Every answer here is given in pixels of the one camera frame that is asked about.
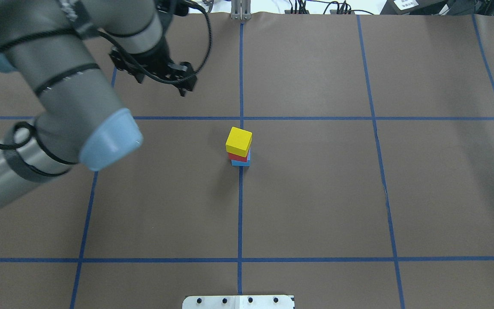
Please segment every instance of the block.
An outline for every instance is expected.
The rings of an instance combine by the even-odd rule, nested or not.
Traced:
[[[232,160],[232,166],[251,166],[251,151],[247,155],[247,162]]]
[[[226,151],[233,155],[246,157],[252,140],[253,133],[232,127],[228,139],[226,139]]]
[[[232,160],[232,161],[239,161],[239,162],[247,162],[247,160],[249,160],[249,159],[247,159],[247,157],[240,157],[237,154],[233,154],[233,153],[229,153],[229,152],[228,152],[228,158],[230,158],[230,160]]]

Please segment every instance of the white mounting plate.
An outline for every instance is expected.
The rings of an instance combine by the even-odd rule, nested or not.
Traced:
[[[294,299],[294,296],[288,295],[186,297],[182,302],[182,309],[295,309]]]

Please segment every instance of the white bracket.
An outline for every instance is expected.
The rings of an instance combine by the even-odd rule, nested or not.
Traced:
[[[186,297],[182,309],[295,309],[290,295]]]
[[[251,19],[251,0],[232,0],[232,19]]]

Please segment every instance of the red block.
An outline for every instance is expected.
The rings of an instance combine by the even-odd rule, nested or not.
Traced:
[[[247,157],[240,157],[237,154],[233,154],[233,153],[228,152],[228,158],[230,158],[230,160],[236,160],[239,162],[247,162]]]

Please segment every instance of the yellow cube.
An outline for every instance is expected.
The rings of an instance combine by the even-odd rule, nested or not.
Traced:
[[[253,133],[232,127],[226,140],[226,151],[240,157],[246,157],[252,140]]]

